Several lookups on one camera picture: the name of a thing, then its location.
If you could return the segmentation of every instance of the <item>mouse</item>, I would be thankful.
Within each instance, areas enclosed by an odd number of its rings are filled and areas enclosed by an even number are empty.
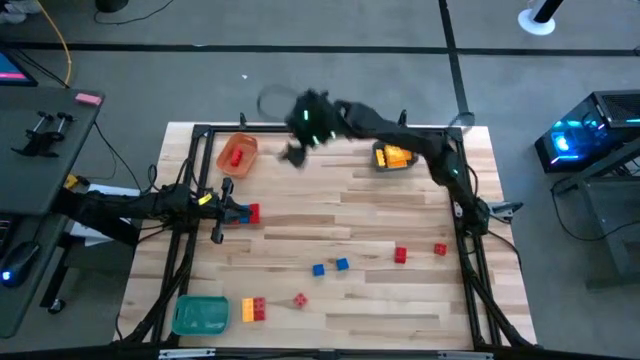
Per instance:
[[[29,269],[38,256],[40,245],[35,241],[18,244],[11,249],[0,268],[0,282],[6,287],[20,286],[28,277]]]

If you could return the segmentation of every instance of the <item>toy block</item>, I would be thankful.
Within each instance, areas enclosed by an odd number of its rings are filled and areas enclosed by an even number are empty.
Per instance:
[[[348,270],[349,262],[347,261],[347,258],[338,259],[336,260],[336,266],[338,267],[338,271]]]
[[[233,149],[233,153],[231,154],[231,166],[237,167],[240,164],[240,160],[242,160],[242,149],[236,146]]]
[[[316,264],[313,265],[313,276],[323,276],[324,275],[324,265]]]
[[[407,159],[404,150],[397,146],[386,145],[384,154],[387,158],[387,167],[397,168],[407,166]]]
[[[384,153],[381,149],[376,149],[376,160],[378,161],[378,166],[385,167],[386,163],[384,161]]]
[[[242,299],[242,321],[253,322],[253,299]]]
[[[260,224],[260,204],[249,205],[249,210],[253,212],[249,216],[249,224]]]
[[[265,312],[264,312],[264,310],[262,310],[262,311],[255,311],[255,312],[253,313],[253,320],[254,320],[254,321],[264,321],[265,319],[266,319],[266,316],[265,316]]]
[[[395,260],[397,264],[404,264],[407,262],[407,248],[397,247]]]
[[[299,293],[298,295],[296,295],[296,297],[293,299],[293,303],[296,304],[297,307],[302,308],[303,306],[306,305],[307,303],[307,297],[304,296],[303,293]]]
[[[253,321],[264,321],[267,302],[263,297],[253,298]]]
[[[437,243],[436,246],[433,248],[433,252],[440,256],[445,256],[447,255],[447,245]]]

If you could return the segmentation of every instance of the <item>orange lego brick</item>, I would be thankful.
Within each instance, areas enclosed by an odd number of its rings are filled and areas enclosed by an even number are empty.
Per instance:
[[[242,299],[242,321],[253,322],[253,298]]]

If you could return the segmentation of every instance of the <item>desk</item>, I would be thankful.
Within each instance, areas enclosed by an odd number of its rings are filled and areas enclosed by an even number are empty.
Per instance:
[[[38,257],[29,277],[16,288],[0,285],[0,338],[10,337],[18,330],[29,303],[58,245],[58,238],[67,218],[47,214],[57,191],[71,170],[100,107],[76,102],[78,90],[52,88],[0,87],[0,207],[9,213],[31,214],[19,223],[9,251],[18,244],[35,240],[40,244]],[[85,93],[103,95],[95,92]],[[39,120],[37,111],[49,114],[66,112],[77,118],[65,125],[65,140],[55,145],[59,158],[27,158],[10,150],[26,145],[24,130],[32,129]],[[59,120],[47,131],[55,131]]]
[[[168,125],[158,184],[175,181],[193,125]],[[229,135],[215,135],[213,159]],[[372,141],[338,140],[310,153],[301,172],[276,159],[287,134],[255,136],[258,159],[247,178],[234,179],[233,197],[241,204],[260,203],[261,224],[227,227],[224,244],[216,245],[209,240],[213,222],[201,221],[189,283],[189,294],[229,298],[229,328],[218,337],[180,337],[180,346],[472,348],[448,194],[429,180],[424,159],[408,171],[376,173],[370,169]],[[503,200],[488,129],[473,128],[465,148],[479,176],[480,196]],[[223,176],[212,164],[207,186],[219,188]],[[512,240],[507,225],[492,222],[491,229]],[[119,318],[124,336],[157,298],[169,239],[165,232],[136,250]],[[447,244],[447,256],[433,253],[437,242]],[[516,255],[491,236],[484,245],[497,303],[535,342]],[[408,248],[405,265],[393,261],[396,246]],[[349,259],[344,273],[335,270],[340,257]],[[323,278],[311,273],[317,263],[325,264]],[[299,292],[309,298],[302,310],[293,304]],[[243,323],[241,299],[256,296],[266,298],[267,320]],[[167,308],[163,339],[174,303]],[[488,339],[484,307],[478,309]]]

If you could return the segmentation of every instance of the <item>white stand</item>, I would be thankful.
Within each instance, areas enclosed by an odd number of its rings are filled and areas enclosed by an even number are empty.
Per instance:
[[[528,33],[538,36],[549,35],[556,29],[556,22],[553,19],[549,19],[546,23],[539,23],[533,21],[533,10],[523,10],[518,15],[518,23]]]

